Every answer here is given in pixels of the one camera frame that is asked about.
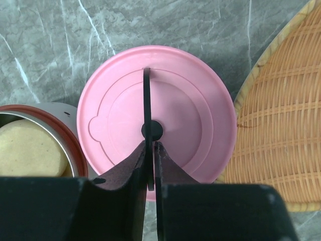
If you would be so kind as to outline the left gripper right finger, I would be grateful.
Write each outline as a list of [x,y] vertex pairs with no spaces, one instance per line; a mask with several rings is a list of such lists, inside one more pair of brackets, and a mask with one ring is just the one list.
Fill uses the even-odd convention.
[[201,184],[154,146],[159,240],[297,240],[280,194],[264,184]]

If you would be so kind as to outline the pink-white steel lunch container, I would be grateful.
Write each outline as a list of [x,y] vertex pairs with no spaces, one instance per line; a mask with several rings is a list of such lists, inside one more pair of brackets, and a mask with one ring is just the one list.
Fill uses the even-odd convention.
[[2,105],[1,125],[28,119],[41,126],[62,148],[70,175],[87,178],[88,165],[78,140],[76,114],[76,107],[59,102]]

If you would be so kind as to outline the beige bun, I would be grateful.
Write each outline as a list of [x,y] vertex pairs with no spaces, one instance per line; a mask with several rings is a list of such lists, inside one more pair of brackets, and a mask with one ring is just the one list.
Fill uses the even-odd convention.
[[60,145],[38,124],[23,119],[1,127],[1,176],[59,177],[67,166]]

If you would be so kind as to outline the pink round lid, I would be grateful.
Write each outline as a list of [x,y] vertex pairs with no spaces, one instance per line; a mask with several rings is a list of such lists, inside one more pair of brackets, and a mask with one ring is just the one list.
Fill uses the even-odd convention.
[[213,183],[236,141],[236,114],[220,77],[202,60],[167,46],[131,48],[90,77],[77,108],[84,155],[101,175],[143,141],[143,71],[150,69],[151,118],[169,157],[200,183]]

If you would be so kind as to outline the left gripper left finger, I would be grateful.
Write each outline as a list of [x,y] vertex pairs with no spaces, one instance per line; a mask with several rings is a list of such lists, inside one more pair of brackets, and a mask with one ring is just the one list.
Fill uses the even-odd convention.
[[94,180],[2,177],[1,240],[142,240],[144,154],[141,143]]

